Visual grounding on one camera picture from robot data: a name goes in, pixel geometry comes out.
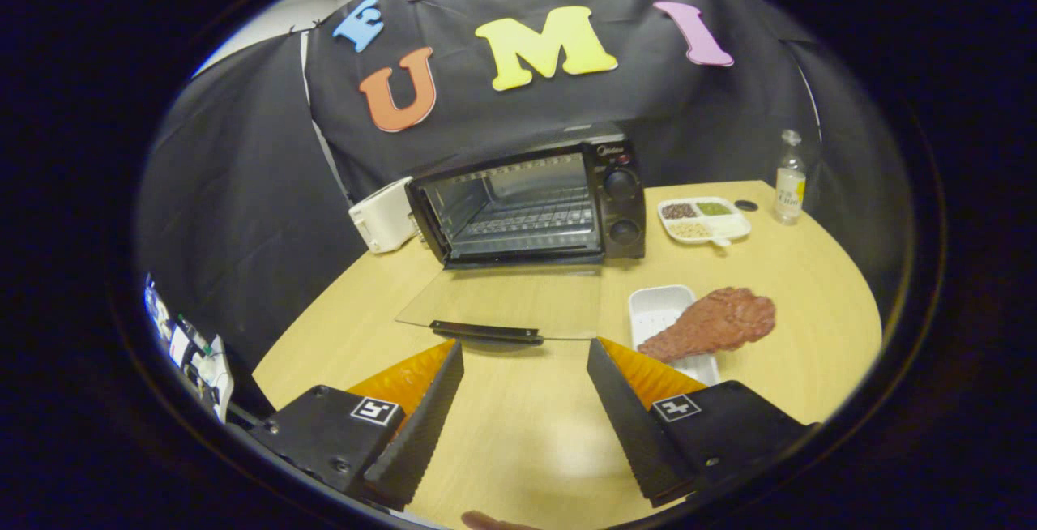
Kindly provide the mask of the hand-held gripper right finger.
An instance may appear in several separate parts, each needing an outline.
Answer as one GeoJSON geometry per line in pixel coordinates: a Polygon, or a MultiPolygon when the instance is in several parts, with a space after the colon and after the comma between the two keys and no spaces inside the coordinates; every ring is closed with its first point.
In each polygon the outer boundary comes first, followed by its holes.
{"type": "Polygon", "coordinates": [[[815,428],[740,382],[705,385],[606,338],[591,342],[587,372],[638,489],[655,507],[741,487],[815,428]]]}

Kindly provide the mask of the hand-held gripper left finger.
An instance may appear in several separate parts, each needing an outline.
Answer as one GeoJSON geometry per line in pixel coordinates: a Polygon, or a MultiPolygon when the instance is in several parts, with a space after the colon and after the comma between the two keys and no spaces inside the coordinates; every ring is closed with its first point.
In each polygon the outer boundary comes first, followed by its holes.
{"type": "Polygon", "coordinates": [[[425,477],[463,375],[463,345],[446,340],[345,391],[313,386],[248,434],[323,485],[402,511],[425,477]]]}

